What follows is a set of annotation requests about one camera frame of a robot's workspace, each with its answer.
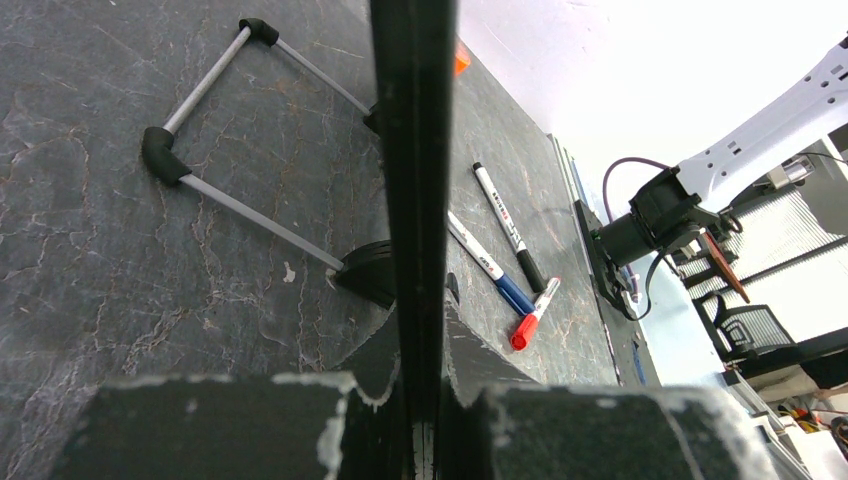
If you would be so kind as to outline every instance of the marble pattern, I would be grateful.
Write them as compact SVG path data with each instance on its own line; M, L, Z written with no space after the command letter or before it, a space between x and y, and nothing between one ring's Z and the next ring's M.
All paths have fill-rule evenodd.
M509 337L520 319L459 244L448 246L463 321L524 373L551 385L617 384L571 201L553 145L484 68L459 77L454 97L451 211L525 292L531 293L471 166L486 167L543 275L562 285L530 346Z
M12 0L0 12L0 477L44 478L105 379L265 374L337 365L387 312L327 268L139 159L242 16L366 105L360 0ZM456 243L463 318L531 377L613 383L553 151L476 61L457 83L454 212L529 291L471 164L484 162L540 268L564 285L534 344ZM388 236L378 139L343 98L276 49L248 44L177 135L213 186L331 254Z

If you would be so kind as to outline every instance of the black panel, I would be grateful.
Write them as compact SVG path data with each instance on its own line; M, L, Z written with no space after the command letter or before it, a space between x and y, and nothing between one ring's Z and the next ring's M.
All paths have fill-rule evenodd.
M617 292L624 291L622 277L617 271L610 270L610 264L592 236L592 232L601 227L601 222L580 200L574 202L574 213L592 269L592 288L598 313L612 349L610 353L615 363L616 377L619 383L627 386L659 385L659 378L651 357L647 354L647 344L641 336L638 322L628 320L621 311L624 308L623 299Z
M323 478L328 468L316 445L348 397L343 378L328 378L324 385L301 383L295 375L290 383L165 377L127 382L102 388L88 405L54 478L270 479L280 472ZM334 442L338 447L341 433L327 437L328 448Z
M391 387L399 369L400 342L394 310L383 326L333 370L353 373L366 395L380 398Z
M408 432L425 444L443 361L455 21L452 0L371 1Z
M732 401L693 389L492 389L468 410L446 407L443 478L774 478Z

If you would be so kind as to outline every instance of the cable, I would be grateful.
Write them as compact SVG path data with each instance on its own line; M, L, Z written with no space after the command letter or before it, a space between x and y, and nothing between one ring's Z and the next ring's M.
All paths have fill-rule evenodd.
M730 228L728 228L728 230L736 233L742 233L745 231L745 228L742 226L742 222L739 221L739 217L737 217L731 212L727 212L724 215L730 222Z
M671 272L674 273L674 275L676 275L677 278L681 278L680 277L680 269L677 267L677 265L674 264L674 262L669 260L668 255L663 257L663 261L665 262L666 265L668 265L668 269L671 270Z
M800 156L800 155L818 155L818 156L820 156L820 157L829 158L829 159L831 159L831 160L835 160L835 161L837 161L837 162L844 163L845 165L848 165L848 161L846 161L846 160L844 160L844 159L842 159L842 158L836 158L836 157L834 157L833 155L828 155L827 153L819 153L819 152L801 152L801 153L799 153L799 154L797 154L797 155L798 155L798 156Z
M625 157L625 158L621 158L619 160L612 162L612 165L610 165L609 168L607 168L606 173L604 173L604 183L603 183L603 187L602 187L602 193L603 193L603 196L604 196L604 210L606 210L606 212L607 212L607 218L609 219L610 223L612 223L613 218L612 218L612 210L610 210L610 206L609 206L609 197L607 196L607 184L609 183L610 174L615 169L615 167L617 167L617 166L619 166L623 163L641 163L641 164L644 164L644 165L650 165L652 167L657 167L659 169L669 168L668 165L665 165L663 163L656 162L654 160L648 160L647 158L641 158L641 157ZM625 265L624 269L627 271L628 280L633 279L632 280L633 281L633 292L630 295L630 298L632 298L632 299L634 299L634 301L636 301L636 299L639 298L639 281L634 278L633 269L630 268L630 265ZM646 279L645 290L647 290L647 289L648 289L648 284L647 284L647 279ZM649 305L648 309L650 309L651 308L650 307L650 299L648 299L648 305Z
M662 259L665 258L665 256L667 254L668 254L668 247L660 250L660 253L657 254L657 258L655 258L654 261L651 262L651 266L648 267L648 276L645 277L645 298L648 299L648 308L645 309L645 313L643 313L642 315L639 315L636 318L633 318L633 316L630 315L630 313L625 310L623 313L624 313L624 316L627 317L628 320L638 322L639 320L642 320L643 318L647 317L649 313L651 313L651 305L652 305L651 304L651 279L654 278L654 272L656 271L656 269L659 266Z
M811 412L824 412L824 413L835 413L837 415L848 415L848 412L842 412L840 410L823 410L821 408L811 408Z
M818 422L816 422L816 424L812 424L812 423L808 422L807 420L796 420L796 422L802 428L807 427L807 428L803 428L803 430L806 433L818 432L820 430L819 426L818 426Z

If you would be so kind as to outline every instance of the black elbow joint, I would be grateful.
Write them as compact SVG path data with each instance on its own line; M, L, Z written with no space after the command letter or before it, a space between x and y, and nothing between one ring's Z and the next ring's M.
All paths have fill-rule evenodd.
M141 159L150 173L169 187L176 187L180 184L180 178L191 173L191 169L171 153L173 146L173 133L162 127L144 129Z
M265 20L258 18L242 18L239 20L239 30L244 30L245 27L250 28L250 38L259 40L260 42L274 46L277 39L280 38L280 32L274 27L265 23Z

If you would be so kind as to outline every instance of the whiteboard marker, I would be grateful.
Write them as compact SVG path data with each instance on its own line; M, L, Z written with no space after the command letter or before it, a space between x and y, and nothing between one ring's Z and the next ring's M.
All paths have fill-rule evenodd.
M530 252L527 250L527 245L524 244L524 240L522 240L521 235L518 234L518 229L515 228L515 222L512 221L512 216L507 211L506 205L503 203L503 198L501 198L498 194L497 189L495 189L495 184L492 183L492 179L489 177L489 173L483 165L480 164L480 162L474 164L474 175L477 176L477 180L480 182L480 187L483 188L483 192L486 193L486 198L489 200L489 204L492 205L492 208L495 210L495 215L498 217L498 223L501 224L501 228L504 233L506 233L506 237L509 239L510 245L512 245L512 250L518 258L521 270L524 272L524 276L527 277L527 281L530 282L530 288L532 288L535 293L544 291L545 279L539 272L539 267L536 266L536 262L533 261L533 257L530 256Z
M475 239L468 230L462 226L459 219L451 212L448 212L448 229L456 238L460 245L474 257L480 267L486 271L489 278L495 283L498 292L509 303L509 305L518 312L522 317L533 313L536 307L527 298L527 295L521 291L521 288L512 281L511 278L495 263L495 260L489 255L482 245Z
M512 348L516 350L524 350L527 345L530 343L530 339L533 338L533 334L536 333L536 327L539 326L539 320L542 319L542 315L545 314L545 310L548 309L548 305L551 304L551 298L553 298L554 293L556 293L559 288L560 279L559 277L554 277L548 281L548 287L545 288L545 291L539 295L539 298L536 299L536 311L524 317L524 320L521 321L521 325L519 325L518 330L512 334L512 338L509 339L509 343L512 344Z

